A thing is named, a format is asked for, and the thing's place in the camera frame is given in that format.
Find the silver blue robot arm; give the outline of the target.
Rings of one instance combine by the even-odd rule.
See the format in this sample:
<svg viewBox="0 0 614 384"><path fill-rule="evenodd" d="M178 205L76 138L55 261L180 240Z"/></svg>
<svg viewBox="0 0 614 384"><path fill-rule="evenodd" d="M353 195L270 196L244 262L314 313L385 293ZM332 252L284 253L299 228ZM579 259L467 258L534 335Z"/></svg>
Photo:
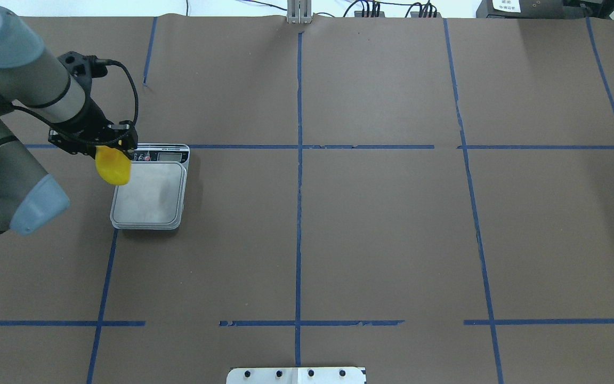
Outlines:
<svg viewBox="0 0 614 384"><path fill-rule="evenodd" d="M48 127L48 141L71 155L90 156L99 176L114 186L129 182L138 145L139 105L114 123L91 96L92 81L114 59L68 52L54 56L12 10L0 6L0 235L34 233L65 211L68 195L2 120L21 111Z"/></svg>

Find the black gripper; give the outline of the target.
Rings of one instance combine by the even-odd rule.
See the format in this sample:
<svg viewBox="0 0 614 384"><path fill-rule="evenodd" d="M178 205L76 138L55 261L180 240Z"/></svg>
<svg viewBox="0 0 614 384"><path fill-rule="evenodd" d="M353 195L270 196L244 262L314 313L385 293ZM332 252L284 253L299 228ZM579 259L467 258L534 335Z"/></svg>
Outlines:
<svg viewBox="0 0 614 384"><path fill-rule="evenodd" d="M50 126L48 142L71 155L95 157L98 147L106 146L132 157L138 144L136 131L136 121L139 116L138 101L134 103L134 107L132 119L113 123L90 98L78 116Z"/></svg>

